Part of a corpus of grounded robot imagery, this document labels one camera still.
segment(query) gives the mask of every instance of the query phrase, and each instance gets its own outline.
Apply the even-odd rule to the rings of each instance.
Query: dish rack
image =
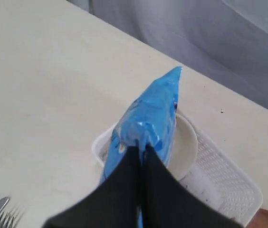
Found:
[[[197,135],[198,154],[195,164],[179,180],[180,184],[209,207],[246,226],[262,204],[261,190],[210,138],[188,121]],[[114,126],[96,138],[92,145],[92,152],[102,166]]]

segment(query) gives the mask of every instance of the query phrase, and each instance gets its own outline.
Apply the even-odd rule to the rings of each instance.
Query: brown object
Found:
[[[268,210],[258,210],[247,228],[268,228]]]

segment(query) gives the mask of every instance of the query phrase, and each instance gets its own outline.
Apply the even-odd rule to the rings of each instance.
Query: blue plastic bag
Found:
[[[154,80],[127,109],[113,130],[101,182],[116,168],[128,146],[139,147],[142,159],[146,145],[150,144],[162,162],[168,164],[181,72],[179,66]]]

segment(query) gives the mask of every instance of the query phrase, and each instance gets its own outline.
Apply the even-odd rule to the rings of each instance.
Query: fork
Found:
[[[19,223],[20,218],[22,217],[22,215],[20,215],[20,212],[16,212],[17,210],[15,210],[14,212],[11,211],[6,214],[4,214],[3,212],[0,216],[0,228],[15,228]]]

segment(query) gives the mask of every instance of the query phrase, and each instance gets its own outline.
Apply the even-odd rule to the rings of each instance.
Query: white table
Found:
[[[0,0],[0,197],[25,212],[20,228],[97,186],[92,141],[176,65],[64,0]],[[187,67],[180,93],[179,108],[260,185],[268,209],[268,110]]]

